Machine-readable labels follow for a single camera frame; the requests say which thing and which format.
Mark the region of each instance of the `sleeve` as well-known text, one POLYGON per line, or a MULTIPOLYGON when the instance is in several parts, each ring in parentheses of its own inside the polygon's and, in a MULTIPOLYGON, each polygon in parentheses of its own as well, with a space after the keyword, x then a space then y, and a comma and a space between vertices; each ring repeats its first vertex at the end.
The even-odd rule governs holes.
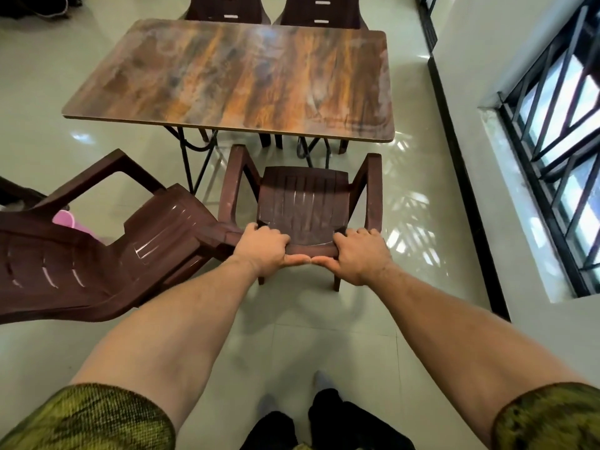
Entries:
POLYGON ((600 448, 600 390, 559 383, 521 395, 496 418, 491 448, 600 448))
POLYGON ((101 384, 65 387, 0 440, 7 449, 173 449, 175 429, 152 401, 101 384))

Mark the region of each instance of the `black pants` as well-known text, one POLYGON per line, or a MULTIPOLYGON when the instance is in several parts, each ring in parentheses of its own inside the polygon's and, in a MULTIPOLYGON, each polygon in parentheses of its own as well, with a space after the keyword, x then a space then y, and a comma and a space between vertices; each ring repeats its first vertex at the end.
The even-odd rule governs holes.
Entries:
MULTIPOLYGON (((314 450, 414 450, 410 439, 366 410, 342 401, 337 390, 319 392, 308 411, 314 450)), ((283 412, 261 418, 241 450, 292 450, 294 422, 283 412)))

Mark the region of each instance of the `pink object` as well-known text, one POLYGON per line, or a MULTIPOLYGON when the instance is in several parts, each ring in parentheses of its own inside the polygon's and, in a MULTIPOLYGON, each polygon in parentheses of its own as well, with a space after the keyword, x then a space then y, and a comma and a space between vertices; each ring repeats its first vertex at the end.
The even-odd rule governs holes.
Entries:
POLYGON ((96 237, 96 235, 94 235, 94 232, 75 221, 75 217, 73 216, 73 214, 66 210, 60 210, 56 215, 54 215, 54 218, 52 218, 52 222, 54 224, 58 224, 59 226, 71 227, 73 229, 80 230, 81 232, 88 233, 96 240, 99 240, 99 238, 96 237))

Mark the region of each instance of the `tiled floor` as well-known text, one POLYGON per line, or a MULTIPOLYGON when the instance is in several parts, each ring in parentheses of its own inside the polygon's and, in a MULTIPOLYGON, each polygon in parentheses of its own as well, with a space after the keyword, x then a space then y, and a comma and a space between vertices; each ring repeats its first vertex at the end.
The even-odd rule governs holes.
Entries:
MULTIPOLYGON (((284 0, 263 0, 269 16, 284 0)), ((180 16, 188 0, 84 0, 70 20, 0 20, 0 175, 50 192, 115 148, 164 184, 185 183, 179 149, 164 129, 65 120, 63 104, 126 29, 139 18, 180 16)), ((428 76, 427 48, 414 0, 362 0, 371 29, 384 30, 396 137, 390 144, 351 142, 332 166, 356 173, 367 152, 384 167, 384 235, 405 269, 437 287, 488 307, 466 215, 428 76)), ((257 135, 219 137, 224 158, 246 143, 259 169, 303 166, 292 139, 284 151, 261 149, 257 135)), ((323 149, 315 150, 323 164, 323 149)), ((198 170, 203 154, 192 155, 198 170)), ((225 159, 214 156, 198 197, 216 211, 225 159)), ((256 204, 249 188, 238 220, 256 204)), ((121 176, 72 205, 79 220, 107 241, 147 196, 121 176)), ((364 199, 352 225, 364 218, 364 199)), ((206 391, 179 437, 180 448, 236 450, 254 424, 256 403, 269 391, 308 440, 312 373, 325 369, 342 394, 406 433, 419 449, 482 448, 433 384, 379 299, 307 266, 254 285, 238 312, 206 391)), ((29 322, 0 326, 0 434, 69 381, 116 321, 29 322)))

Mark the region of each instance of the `wood grain tabletop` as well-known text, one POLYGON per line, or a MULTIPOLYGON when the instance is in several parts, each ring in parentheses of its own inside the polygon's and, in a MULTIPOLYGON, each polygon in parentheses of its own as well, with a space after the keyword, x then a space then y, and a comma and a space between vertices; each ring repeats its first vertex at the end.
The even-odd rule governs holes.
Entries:
POLYGON ((66 118, 390 142, 385 33, 139 20, 66 118))

